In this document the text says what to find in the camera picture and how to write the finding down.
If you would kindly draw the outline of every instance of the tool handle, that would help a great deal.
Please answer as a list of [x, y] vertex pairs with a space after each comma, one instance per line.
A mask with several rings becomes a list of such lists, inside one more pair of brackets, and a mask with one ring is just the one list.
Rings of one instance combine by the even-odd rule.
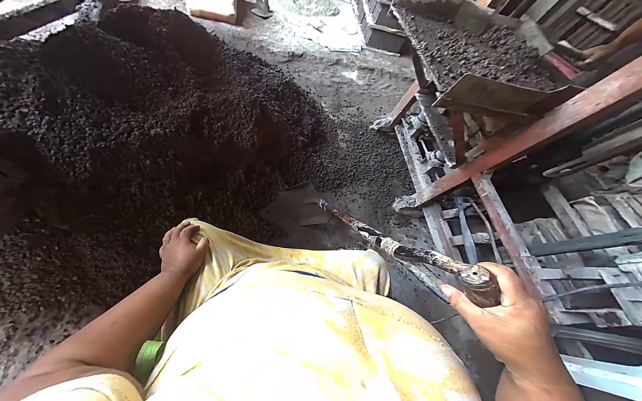
[[359, 232], [371, 245], [377, 246], [394, 258], [408, 262], [427, 263], [458, 276], [462, 289], [474, 305], [492, 307], [501, 303], [502, 294], [499, 291], [497, 279], [486, 268], [478, 265], [468, 265], [437, 251], [405, 246], [368, 224], [337, 211], [323, 199], [319, 201], [319, 206], [339, 218], [354, 231]]
[[491, 271], [478, 265], [470, 265], [459, 274], [459, 281], [467, 299], [479, 307], [493, 307], [502, 304], [502, 292], [497, 277]]

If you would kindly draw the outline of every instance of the wire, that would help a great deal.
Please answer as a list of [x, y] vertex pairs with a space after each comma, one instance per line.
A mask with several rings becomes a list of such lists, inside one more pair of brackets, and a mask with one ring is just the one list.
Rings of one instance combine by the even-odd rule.
[[[563, 297], [568, 297], [572, 296], [574, 294], [579, 294], [579, 293], [585, 293], [587, 291], [593, 291], [593, 290], [605, 290], [607, 288], [626, 288], [626, 287], [641, 287], [642, 286], [642, 280], [641, 281], [633, 281], [632, 283], [613, 283], [613, 284], [600, 284], [597, 286], [589, 286], [589, 287], [582, 287], [582, 288], [577, 288], [575, 290], [571, 291], [566, 291], [565, 293], [561, 294], [554, 294], [552, 296], [546, 296], [540, 299], [542, 303], [548, 302], [551, 300], [557, 300], [559, 298]], [[438, 323], [443, 323], [447, 322], [448, 320], [452, 319], [453, 317], [459, 316], [459, 313], [451, 314], [450, 316], [443, 317], [440, 320], [433, 320], [430, 322], [431, 325], [435, 325]]]
[[502, 264], [502, 257], [499, 256], [499, 250], [497, 249], [497, 244], [495, 241], [495, 234], [493, 233], [494, 230], [492, 230], [492, 226], [489, 224], [489, 221], [487, 221], [487, 218], [484, 216], [484, 213], [479, 210], [479, 206], [472, 200], [472, 198], [468, 198], [469, 203], [471, 203], [472, 207], [477, 211], [477, 214], [479, 214], [479, 217], [482, 219], [482, 223], [487, 227], [487, 234], [489, 234], [489, 243], [492, 245], [492, 252], [495, 254], [495, 260], [497, 263], [500, 265]]

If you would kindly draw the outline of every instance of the yellow shirt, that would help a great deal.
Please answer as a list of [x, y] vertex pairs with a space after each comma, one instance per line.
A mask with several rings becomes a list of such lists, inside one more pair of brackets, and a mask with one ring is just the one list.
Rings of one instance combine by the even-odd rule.
[[447, 342], [418, 314], [376, 294], [389, 283], [370, 269], [366, 284], [352, 283], [358, 272], [306, 263], [245, 260], [227, 270], [176, 325], [142, 393], [122, 376], [95, 375], [27, 399], [479, 400]]

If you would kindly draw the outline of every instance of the person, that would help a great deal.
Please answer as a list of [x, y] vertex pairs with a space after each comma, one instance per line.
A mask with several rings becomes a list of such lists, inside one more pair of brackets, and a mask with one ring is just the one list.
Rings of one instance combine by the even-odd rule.
[[584, 50], [586, 60], [581, 63], [581, 66], [586, 69], [605, 67], [609, 68], [610, 71], [613, 71], [618, 67], [613, 66], [613, 68], [611, 68], [610, 65], [604, 65], [607, 60], [619, 51], [641, 41], [642, 17], [640, 17], [636, 22], [630, 24], [613, 41]]
[[[479, 400], [431, 324], [386, 295], [375, 251], [261, 245], [196, 219], [170, 229], [160, 273], [3, 387], [9, 400]], [[507, 267], [502, 304], [452, 305], [505, 365], [497, 400], [579, 401], [547, 312]], [[161, 330], [150, 377], [132, 376]]]

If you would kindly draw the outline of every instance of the shirt sleeve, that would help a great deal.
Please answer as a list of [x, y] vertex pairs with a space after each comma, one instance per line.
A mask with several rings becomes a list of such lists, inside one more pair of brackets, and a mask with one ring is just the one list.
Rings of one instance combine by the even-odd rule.
[[24, 401], [143, 401], [127, 378], [104, 373], [58, 383], [24, 398]]

